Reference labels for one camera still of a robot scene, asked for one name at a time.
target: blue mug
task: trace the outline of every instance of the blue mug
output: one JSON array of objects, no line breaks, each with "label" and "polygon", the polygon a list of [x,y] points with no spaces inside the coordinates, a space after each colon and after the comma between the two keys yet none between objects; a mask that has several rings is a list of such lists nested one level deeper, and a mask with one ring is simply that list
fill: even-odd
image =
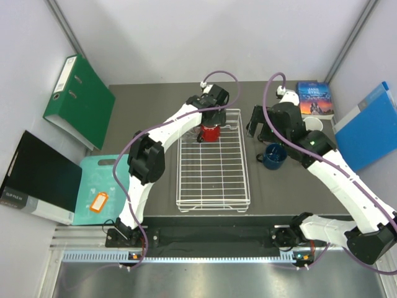
[{"label": "blue mug", "polygon": [[287,151],[280,144],[273,143],[266,147],[263,154],[258,154],[256,160],[268,169],[279,169],[287,156]]}]

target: gray wall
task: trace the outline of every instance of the gray wall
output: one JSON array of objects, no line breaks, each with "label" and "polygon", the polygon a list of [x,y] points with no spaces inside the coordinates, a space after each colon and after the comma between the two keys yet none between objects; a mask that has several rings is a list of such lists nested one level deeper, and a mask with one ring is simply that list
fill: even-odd
[{"label": "gray wall", "polygon": [[107,84],[323,80],[362,0],[58,0]]},{"label": "gray wall", "polygon": [[[397,99],[397,1],[382,0],[331,82],[337,118],[344,117],[380,82]],[[397,209],[397,151],[358,173],[385,202]]]},{"label": "gray wall", "polygon": [[[43,0],[1,1],[0,11],[0,180],[25,129],[80,162],[83,146],[42,119],[72,48]],[[0,225],[0,297],[33,297],[55,223],[0,205]]]}]

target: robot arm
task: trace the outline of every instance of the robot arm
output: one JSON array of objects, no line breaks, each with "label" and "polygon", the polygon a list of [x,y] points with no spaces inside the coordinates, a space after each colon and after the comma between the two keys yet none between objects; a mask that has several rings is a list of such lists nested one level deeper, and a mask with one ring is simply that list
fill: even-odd
[{"label": "robot arm", "polygon": [[[290,224],[294,243],[298,245],[309,240],[322,240],[347,248],[364,263],[373,264],[397,242],[397,234],[385,215],[352,182],[360,184],[376,198],[390,217],[397,221],[395,210],[376,197],[360,180],[343,160],[335,144],[324,133],[317,130],[306,131],[298,106],[299,99],[294,91],[279,88],[277,95],[282,100],[273,107],[267,107],[268,115],[277,130],[289,141],[321,155],[350,176],[347,178],[326,163],[283,144],[288,155],[319,178],[354,219],[347,222],[303,213],[295,217]],[[259,123],[263,124],[258,135],[260,142],[282,143],[266,124],[262,106],[254,108],[247,126],[249,137],[254,136]]]},{"label": "robot arm", "polygon": [[125,201],[122,213],[117,221],[116,228],[119,232],[127,233],[137,227],[129,204],[132,205],[137,219],[143,221],[143,210],[153,184],[161,177],[165,170],[164,154],[168,148],[190,129],[202,124],[204,126],[224,125],[226,111],[224,109],[208,112],[197,112],[177,120],[179,116],[208,107],[224,106],[227,104],[229,93],[217,85],[203,86],[201,96],[192,96],[173,116],[166,122],[173,120],[164,127],[153,129],[144,134],[130,148],[128,165],[130,166],[130,186],[128,194],[131,203]]}]

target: wire rack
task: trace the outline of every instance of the wire rack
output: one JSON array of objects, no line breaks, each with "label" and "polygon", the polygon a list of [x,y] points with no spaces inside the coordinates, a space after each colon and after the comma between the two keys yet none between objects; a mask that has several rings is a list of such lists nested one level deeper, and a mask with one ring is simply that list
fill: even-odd
[{"label": "wire rack", "polygon": [[176,204],[190,210],[245,212],[251,198],[239,109],[226,110],[217,142],[197,143],[197,128],[178,140]]}]

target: mug handle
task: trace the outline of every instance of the mug handle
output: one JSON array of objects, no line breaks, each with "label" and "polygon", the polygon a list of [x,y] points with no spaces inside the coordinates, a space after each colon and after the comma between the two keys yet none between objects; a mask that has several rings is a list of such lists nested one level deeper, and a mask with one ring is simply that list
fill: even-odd
[{"label": "mug handle", "polygon": [[258,154],[258,155],[256,156],[256,160],[257,160],[258,162],[262,163],[262,162],[263,162],[263,153]]}]

